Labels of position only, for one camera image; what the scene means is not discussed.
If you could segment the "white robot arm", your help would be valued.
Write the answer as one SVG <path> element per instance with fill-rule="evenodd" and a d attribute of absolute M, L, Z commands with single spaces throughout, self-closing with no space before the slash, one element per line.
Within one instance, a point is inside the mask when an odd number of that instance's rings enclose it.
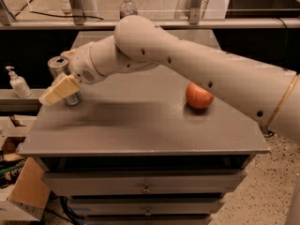
<path fill-rule="evenodd" d="M 163 65 L 258 124 L 300 143 L 300 77 L 292 70 L 175 37 L 138 15 L 123 18 L 111 36 L 62 55 L 71 73 L 52 82 L 39 98 L 43 105 L 73 95 L 83 83 Z"/>

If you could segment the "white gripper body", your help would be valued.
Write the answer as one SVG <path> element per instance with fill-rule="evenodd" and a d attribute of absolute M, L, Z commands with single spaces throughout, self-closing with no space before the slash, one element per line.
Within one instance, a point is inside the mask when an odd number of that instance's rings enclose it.
<path fill-rule="evenodd" d="M 70 72 L 82 83 L 94 84 L 105 80 L 95 69 L 90 55 L 92 48 L 91 43 L 87 43 L 79 48 L 68 58 L 68 67 Z"/>

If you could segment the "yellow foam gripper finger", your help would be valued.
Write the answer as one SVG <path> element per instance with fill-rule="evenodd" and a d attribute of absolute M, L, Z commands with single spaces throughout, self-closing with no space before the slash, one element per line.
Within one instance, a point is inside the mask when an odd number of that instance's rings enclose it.
<path fill-rule="evenodd" d="M 63 57 L 69 58 L 69 57 L 72 56 L 75 52 L 76 52 L 76 49 L 73 49 L 73 50 L 61 52 L 60 55 L 63 56 Z"/>
<path fill-rule="evenodd" d="M 42 105 L 53 105 L 60 100 L 67 98 L 81 89 L 81 82 L 73 75 L 59 74 L 52 85 L 49 86 L 39 97 Z"/>

